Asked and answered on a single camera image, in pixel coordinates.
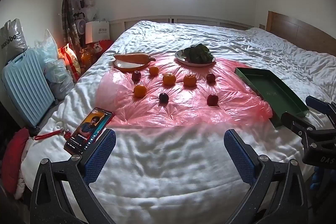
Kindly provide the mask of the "dark plum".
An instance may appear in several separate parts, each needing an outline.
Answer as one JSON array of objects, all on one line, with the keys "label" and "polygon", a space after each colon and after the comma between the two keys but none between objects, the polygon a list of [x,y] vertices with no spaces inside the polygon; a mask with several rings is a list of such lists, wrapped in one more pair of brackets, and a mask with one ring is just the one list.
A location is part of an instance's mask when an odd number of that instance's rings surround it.
[{"label": "dark plum", "polygon": [[159,102],[161,104],[167,104],[169,102],[169,96],[166,93],[161,93],[159,95]]}]

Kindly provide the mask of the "small orange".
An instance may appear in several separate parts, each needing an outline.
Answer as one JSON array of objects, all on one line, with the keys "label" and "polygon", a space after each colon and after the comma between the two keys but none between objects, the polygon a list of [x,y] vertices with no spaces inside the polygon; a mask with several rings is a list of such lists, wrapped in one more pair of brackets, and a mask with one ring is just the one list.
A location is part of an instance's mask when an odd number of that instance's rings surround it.
[{"label": "small orange", "polygon": [[149,68],[149,74],[151,77],[156,77],[159,75],[159,67],[153,66]]}]

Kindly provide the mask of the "dark red apple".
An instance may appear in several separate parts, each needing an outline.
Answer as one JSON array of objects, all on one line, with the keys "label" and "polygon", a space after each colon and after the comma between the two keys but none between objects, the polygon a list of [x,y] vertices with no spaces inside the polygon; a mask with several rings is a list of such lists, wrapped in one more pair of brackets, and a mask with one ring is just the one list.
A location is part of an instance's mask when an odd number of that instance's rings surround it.
[{"label": "dark red apple", "polygon": [[135,82],[135,83],[140,82],[141,77],[142,77],[142,74],[141,74],[140,71],[134,71],[134,72],[131,74],[131,79],[132,79],[132,81]]}]

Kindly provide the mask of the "green tray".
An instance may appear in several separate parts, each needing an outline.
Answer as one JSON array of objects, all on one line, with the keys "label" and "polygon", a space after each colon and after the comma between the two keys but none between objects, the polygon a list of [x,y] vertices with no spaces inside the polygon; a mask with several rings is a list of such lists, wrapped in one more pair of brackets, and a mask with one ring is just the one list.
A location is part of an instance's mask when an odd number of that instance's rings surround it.
[{"label": "green tray", "polygon": [[268,102],[273,113],[270,121],[274,127],[281,126],[281,116],[284,112],[300,118],[304,118],[309,112],[305,103],[273,72],[266,69],[237,67],[235,74]]}]

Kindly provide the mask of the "red cloth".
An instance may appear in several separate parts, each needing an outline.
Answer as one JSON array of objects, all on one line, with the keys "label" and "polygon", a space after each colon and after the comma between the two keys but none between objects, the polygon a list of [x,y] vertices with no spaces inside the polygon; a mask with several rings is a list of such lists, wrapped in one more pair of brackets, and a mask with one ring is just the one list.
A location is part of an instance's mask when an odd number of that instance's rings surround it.
[{"label": "red cloth", "polygon": [[15,194],[21,167],[21,157],[29,139],[29,131],[26,128],[16,132],[8,143],[3,156],[1,179],[5,190],[10,194]]}]

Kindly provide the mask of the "wooden headboard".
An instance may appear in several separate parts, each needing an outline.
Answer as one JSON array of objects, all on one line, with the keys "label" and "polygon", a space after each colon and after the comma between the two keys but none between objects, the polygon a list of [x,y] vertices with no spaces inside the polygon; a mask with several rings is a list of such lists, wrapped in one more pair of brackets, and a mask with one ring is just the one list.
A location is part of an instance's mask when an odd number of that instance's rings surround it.
[{"label": "wooden headboard", "polygon": [[268,11],[265,30],[307,51],[335,56],[335,38],[301,20]]}]

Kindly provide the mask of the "smartphone red case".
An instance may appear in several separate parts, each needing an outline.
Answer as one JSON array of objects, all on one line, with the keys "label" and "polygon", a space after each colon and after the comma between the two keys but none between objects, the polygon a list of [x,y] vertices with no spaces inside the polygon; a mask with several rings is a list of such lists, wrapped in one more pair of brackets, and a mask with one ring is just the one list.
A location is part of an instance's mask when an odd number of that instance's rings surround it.
[{"label": "smartphone red case", "polygon": [[64,145],[64,150],[71,155],[81,155],[99,138],[113,117],[113,112],[94,108],[70,135]]}]

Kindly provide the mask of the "clear plastic bags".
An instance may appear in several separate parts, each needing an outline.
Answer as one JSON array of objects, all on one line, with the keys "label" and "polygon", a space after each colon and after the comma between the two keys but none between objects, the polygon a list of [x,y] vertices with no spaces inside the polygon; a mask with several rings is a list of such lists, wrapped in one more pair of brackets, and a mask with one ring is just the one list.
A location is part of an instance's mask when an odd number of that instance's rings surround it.
[{"label": "clear plastic bags", "polygon": [[35,50],[47,83],[55,99],[62,101],[74,87],[66,62],[59,57],[56,41],[48,29],[45,30],[43,41],[35,41]]}]

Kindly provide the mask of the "green leafy vegetable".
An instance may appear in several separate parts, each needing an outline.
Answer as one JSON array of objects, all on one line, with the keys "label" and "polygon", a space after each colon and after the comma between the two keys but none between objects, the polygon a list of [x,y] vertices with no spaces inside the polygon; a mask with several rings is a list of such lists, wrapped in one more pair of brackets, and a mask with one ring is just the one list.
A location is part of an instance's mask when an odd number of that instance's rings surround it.
[{"label": "green leafy vegetable", "polygon": [[197,44],[185,48],[182,55],[186,61],[195,64],[209,64],[213,61],[213,54],[203,44]]}]

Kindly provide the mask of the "light blue suitcase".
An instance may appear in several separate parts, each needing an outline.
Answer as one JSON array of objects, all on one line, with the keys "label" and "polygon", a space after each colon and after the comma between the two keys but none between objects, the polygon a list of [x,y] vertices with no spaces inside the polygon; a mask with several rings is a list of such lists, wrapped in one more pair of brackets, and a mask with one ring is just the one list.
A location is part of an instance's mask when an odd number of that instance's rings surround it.
[{"label": "light blue suitcase", "polygon": [[29,48],[9,61],[1,79],[25,124],[35,128],[55,102],[37,51]]}]

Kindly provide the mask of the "pink plastic sheet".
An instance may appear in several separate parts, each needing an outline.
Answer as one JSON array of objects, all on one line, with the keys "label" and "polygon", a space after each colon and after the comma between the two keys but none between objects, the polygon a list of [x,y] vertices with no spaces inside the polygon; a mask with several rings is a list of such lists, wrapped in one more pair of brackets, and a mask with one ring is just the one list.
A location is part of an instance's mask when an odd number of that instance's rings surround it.
[{"label": "pink plastic sheet", "polygon": [[[202,68],[183,66],[171,54],[155,55],[151,67],[159,67],[159,75],[151,77],[149,68],[141,71],[139,85],[147,88],[143,98],[136,98],[136,84],[130,73],[111,68],[101,79],[96,91],[96,106],[114,113],[114,126],[171,127],[196,123],[216,124],[228,122],[249,126],[268,121],[273,113],[270,105],[262,100],[236,74],[235,68],[245,64],[217,58],[213,65]],[[162,82],[165,73],[176,76],[174,86]],[[213,73],[214,84],[209,84],[206,75]],[[185,75],[196,75],[193,88],[183,85]],[[169,96],[167,104],[159,102],[159,95]],[[217,106],[208,106],[207,97],[216,94]]]}]

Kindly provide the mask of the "silver plate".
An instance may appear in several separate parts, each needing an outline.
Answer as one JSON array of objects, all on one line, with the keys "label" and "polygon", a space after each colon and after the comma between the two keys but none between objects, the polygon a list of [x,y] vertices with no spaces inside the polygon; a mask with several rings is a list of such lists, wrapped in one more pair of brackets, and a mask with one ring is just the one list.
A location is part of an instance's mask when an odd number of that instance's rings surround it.
[{"label": "silver plate", "polygon": [[206,63],[206,64],[192,63],[192,62],[187,61],[186,58],[183,56],[183,50],[176,51],[174,56],[181,64],[189,66],[189,67],[197,67],[197,68],[208,67],[210,65],[213,65],[216,61],[216,58],[213,57],[210,63]]}]

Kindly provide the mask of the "red rice bag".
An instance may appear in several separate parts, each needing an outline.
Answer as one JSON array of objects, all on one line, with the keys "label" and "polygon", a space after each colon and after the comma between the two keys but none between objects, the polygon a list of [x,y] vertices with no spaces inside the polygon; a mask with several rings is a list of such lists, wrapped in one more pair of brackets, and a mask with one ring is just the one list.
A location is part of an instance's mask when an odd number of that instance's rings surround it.
[{"label": "red rice bag", "polygon": [[65,61],[66,68],[70,71],[74,83],[77,83],[81,76],[81,68],[75,52],[67,44],[64,47],[58,48],[58,54]]}]

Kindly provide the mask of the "oil bottle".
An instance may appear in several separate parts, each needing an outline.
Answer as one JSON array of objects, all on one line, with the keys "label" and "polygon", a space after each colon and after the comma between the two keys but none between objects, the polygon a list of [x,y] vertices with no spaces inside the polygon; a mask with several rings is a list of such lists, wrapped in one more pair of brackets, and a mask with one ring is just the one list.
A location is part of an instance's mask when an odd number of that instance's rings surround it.
[{"label": "oil bottle", "polygon": [[85,70],[89,69],[92,66],[92,55],[88,48],[82,48],[80,50],[80,59]]}]

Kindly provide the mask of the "orange rimmed white plate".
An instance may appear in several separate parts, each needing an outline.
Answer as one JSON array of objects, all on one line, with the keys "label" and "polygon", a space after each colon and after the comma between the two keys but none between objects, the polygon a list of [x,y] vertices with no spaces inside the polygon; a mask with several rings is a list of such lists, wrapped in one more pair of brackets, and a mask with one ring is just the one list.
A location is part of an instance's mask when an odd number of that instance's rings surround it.
[{"label": "orange rimmed white plate", "polygon": [[115,60],[113,62],[114,68],[118,69],[123,73],[129,73],[134,71],[141,71],[144,68],[148,67],[150,63],[147,64],[136,64],[136,63],[127,63],[120,60]]}]

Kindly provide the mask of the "red plush toy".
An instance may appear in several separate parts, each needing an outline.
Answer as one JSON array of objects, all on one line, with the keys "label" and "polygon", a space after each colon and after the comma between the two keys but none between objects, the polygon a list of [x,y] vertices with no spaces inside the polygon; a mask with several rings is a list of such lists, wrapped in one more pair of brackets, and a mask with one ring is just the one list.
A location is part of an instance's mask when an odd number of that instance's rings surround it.
[{"label": "red plush toy", "polygon": [[112,40],[100,40],[99,42],[94,43],[92,46],[94,55],[98,59],[102,56],[102,54],[110,48],[110,46],[113,44]]}]

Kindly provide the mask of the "silver printed bag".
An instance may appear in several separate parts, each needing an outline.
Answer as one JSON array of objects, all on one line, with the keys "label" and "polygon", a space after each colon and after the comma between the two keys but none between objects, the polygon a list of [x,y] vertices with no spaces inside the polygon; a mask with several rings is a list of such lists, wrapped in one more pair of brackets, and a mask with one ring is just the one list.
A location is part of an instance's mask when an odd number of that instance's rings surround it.
[{"label": "silver printed bag", "polygon": [[7,64],[9,61],[27,50],[21,22],[18,18],[9,20],[1,28],[1,55]]}]

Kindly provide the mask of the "large carrot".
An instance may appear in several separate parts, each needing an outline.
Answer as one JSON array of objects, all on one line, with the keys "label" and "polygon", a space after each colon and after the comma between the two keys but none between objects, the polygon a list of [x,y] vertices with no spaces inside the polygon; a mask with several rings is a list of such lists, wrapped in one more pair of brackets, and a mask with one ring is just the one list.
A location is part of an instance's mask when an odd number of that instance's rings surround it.
[{"label": "large carrot", "polygon": [[126,63],[134,63],[134,64],[147,64],[151,61],[155,61],[154,57],[146,53],[129,53],[124,55],[114,55],[114,58],[119,61],[123,61]]}]

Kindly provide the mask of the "plaid scarf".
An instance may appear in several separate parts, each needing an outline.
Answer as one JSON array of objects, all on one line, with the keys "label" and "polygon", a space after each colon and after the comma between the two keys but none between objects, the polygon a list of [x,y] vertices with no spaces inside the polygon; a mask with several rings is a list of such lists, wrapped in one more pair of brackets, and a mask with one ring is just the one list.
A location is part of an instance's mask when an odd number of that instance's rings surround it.
[{"label": "plaid scarf", "polygon": [[80,53],[80,39],[72,10],[72,1],[62,1],[62,30],[65,44],[69,44],[75,55]]}]

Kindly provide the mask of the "lower small fan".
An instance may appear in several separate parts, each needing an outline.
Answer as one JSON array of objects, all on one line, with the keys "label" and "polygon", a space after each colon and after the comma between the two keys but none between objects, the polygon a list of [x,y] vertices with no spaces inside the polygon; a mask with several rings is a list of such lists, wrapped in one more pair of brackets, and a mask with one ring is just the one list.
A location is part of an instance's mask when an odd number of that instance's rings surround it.
[{"label": "lower small fan", "polygon": [[76,24],[76,30],[79,35],[84,35],[85,34],[85,25],[86,21],[84,19],[76,19],[75,20]]}]

